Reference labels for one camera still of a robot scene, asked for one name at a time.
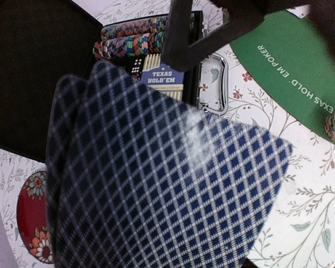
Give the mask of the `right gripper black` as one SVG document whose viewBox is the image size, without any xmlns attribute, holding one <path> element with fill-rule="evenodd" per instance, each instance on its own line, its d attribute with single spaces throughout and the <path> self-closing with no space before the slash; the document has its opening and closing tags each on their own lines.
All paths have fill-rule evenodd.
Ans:
<svg viewBox="0 0 335 268">
<path fill-rule="evenodd" d="M 227 9 L 230 20 L 212 32 L 212 51 L 253 31 L 265 16 L 308 5 L 308 17 L 317 33 L 325 40 L 328 52 L 335 61 L 335 1 L 212 1 Z"/>
</svg>

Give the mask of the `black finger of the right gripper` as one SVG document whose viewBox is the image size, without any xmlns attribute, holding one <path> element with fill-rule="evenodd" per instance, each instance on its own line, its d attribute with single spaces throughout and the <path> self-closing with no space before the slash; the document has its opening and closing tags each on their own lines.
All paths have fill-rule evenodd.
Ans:
<svg viewBox="0 0 335 268">
<path fill-rule="evenodd" d="M 189 43 L 193 1 L 172 1 L 163 45 L 163 62 L 176 71 L 187 71 L 223 46 L 254 30 L 264 21 L 256 1 L 213 1 L 226 8 L 230 21 L 206 37 Z"/>
</svg>

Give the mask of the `blue playing card deck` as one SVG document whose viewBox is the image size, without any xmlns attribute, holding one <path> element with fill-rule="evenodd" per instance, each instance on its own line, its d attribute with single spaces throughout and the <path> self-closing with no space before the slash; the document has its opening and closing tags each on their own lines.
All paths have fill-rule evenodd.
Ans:
<svg viewBox="0 0 335 268">
<path fill-rule="evenodd" d="M 56 267 L 241 267 L 293 153 L 97 62 L 62 77 L 46 147 Z"/>
</svg>

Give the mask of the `black poker chip case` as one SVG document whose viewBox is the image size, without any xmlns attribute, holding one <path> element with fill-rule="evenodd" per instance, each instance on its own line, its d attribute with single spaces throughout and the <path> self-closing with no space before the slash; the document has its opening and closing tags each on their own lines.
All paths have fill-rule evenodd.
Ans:
<svg viewBox="0 0 335 268">
<path fill-rule="evenodd" d="M 0 1 L 0 148 L 44 161 L 56 83 L 87 78 L 101 24 L 72 1 Z"/>
</svg>

